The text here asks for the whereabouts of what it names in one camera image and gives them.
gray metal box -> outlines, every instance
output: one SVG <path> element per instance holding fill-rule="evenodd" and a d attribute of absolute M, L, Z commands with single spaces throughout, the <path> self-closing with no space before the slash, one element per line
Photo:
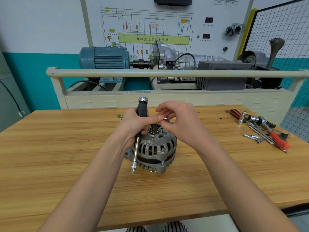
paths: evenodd
<path fill-rule="evenodd" d="M 238 61 L 213 61 L 198 63 L 198 70 L 251 70 L 251 63 Z M 200 77 L 196 78 L 195 85 L 201 89 L 215 90 L 243 90 L 245 88 L 246 77 Z"/>

alternator housing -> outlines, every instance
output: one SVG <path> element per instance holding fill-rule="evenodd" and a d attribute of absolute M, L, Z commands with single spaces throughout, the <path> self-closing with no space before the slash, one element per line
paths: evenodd
<path fill-rule="evenodd" d="M 158 124 L 157 131 L 153 133 L 152 128 L 149 128 L 148 133 L 140 138 L 137 145 L 138 166 L 150 172 L 163 174 L 175 158 L 177 138 Z M 133 161 L 133 148 L 126 151 L 125 158 Z"/>

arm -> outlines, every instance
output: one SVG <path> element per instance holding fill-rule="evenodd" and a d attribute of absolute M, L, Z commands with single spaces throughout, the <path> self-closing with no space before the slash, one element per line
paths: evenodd
<path fill-rule="evenodd" d="M 78 181 L 64 196 L 39 231 L 95 231 L 116 181 L 125 151 L 135 135 L 164 116 L 139 117 L 129 109 Z"/>
<path fill-rule="evenodd" d="M 241 231 L 298 231 L 207 132 L 192 104 L 169 101 L 156 111 L 176 117 L 174 123 L 161 121 L 162 127 L 196 150 Z"/>

hand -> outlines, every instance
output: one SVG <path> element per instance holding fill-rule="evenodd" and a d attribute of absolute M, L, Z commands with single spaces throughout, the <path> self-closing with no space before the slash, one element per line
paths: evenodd
<path fill-rule="evenodd" d="M 130 108 L 125 112 L 122 121 L 117 126 L 114 133 L 124 136 L 127 139 L 125 148 L 129 148 L 134 144 L 135 136 L 141 131 L 146 134 L 150 124 L 159 123 L 164 119 L 164 115 L 139 117 L 136 113 L 137 108 Z"/>
<path fill-rule="evenodd" d="M 174 123 L 161 121 L 162 127 L 173 134 L 185 144 L 196 149 L 205 138 L 211 137 L 200 121 L 194 106 L 191 103 L 167 101 L 160 104 L 156 112 L 167 117 L 167 121 L 176 117 Z"/>

wood grain surface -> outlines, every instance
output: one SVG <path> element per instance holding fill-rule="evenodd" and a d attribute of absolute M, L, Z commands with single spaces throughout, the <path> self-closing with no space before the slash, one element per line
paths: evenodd
<path fill-rule="evenodd" d="M 256 144 L 243 137 L 254 132 L 225 113 L 231 108 L 245 109 L 232 105 L 196 110 L 209 132 L 274 203 L 308 203 L 309 144 L 291 135 L 289 154 L 266 141 Z M 37 230 L 125 110 L 37 110 L 0 133 L 0 231 Z M 179 141 L 175 161 L 163 175 L 141 168 L 133 175 L 131 162 L 123 160 L 98 230 L 224 213 L 228 211 L 203 162 Z"/>

